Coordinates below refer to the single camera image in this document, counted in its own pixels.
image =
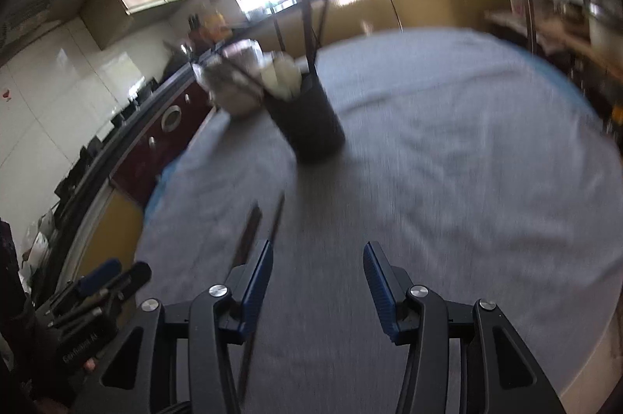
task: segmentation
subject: blue gripper pad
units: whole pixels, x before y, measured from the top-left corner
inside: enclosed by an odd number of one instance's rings
[[[120,273],[121,262],[118,259],[112,258],[104,261],[95,270],[86,274],[78,281],[78,296],[80,298],[88,298],[94,295]]]
[[[383,332],[396,344],[400,334],[396,317],[396,300],[370,243],[363,248],[363,271],[366,274]]]
[[[238,333],[243,340],[246,340],[249,334],[254,332],[257,325],[264,295],[269,285],[272,265],[273,246],[267,241],[241,302],[241,323],[238,327]]]

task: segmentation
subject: black utensil holder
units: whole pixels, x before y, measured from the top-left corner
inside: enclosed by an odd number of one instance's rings
[[[344,130],[316,73],[303,74],[295,99],[284,101],[264,93],[264,105],[298,162],[320,163],[344,145]]]

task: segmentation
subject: metal screw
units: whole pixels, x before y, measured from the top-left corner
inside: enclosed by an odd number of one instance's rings
[[[492,311],[494,308],[497,307],[497,305],[495,304],[495,302],[488,302],[486,300],[480,300],[479,302],[480,306],[485,309],[486,311]]]
[[[416,298],[424,298],[428,295],[428,289],[425,286],[411,286],[409,292]]]
[[[208,289],[208,293],[214,296],[214,298],[220,298],[221,296],[225,296],[227,294],[227,286],[223,286],[222,284],[214,284],[214,286]]]
[[[159,305],[158,300],[149,298],[148,300],[145,300],[143,303],[141,303],[141,308],[145,312],[151,312],[151,311],[156,310],[158,308],[158,305]]]

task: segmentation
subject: gray tablecloth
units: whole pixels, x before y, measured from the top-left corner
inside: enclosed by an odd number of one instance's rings
[[[546,73],[461,30],[324,49],[342,153],[300,167],[266,113],[217,114],[144,228],[136,257],[153,280],[141,295],[177,302],[222,281],[253,201],[270,214],[284,190],[246,412],[393,412],[407,349],[381,331],[368,240],[446,299],[495,300],[561,391],[618,300],[623,187],[613,142]]]

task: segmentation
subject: person's hand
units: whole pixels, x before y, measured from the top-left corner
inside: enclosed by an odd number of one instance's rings
[[[37,400],[35,405],[41,414],[68,414],[69,412],[67,407],[49,398]]]

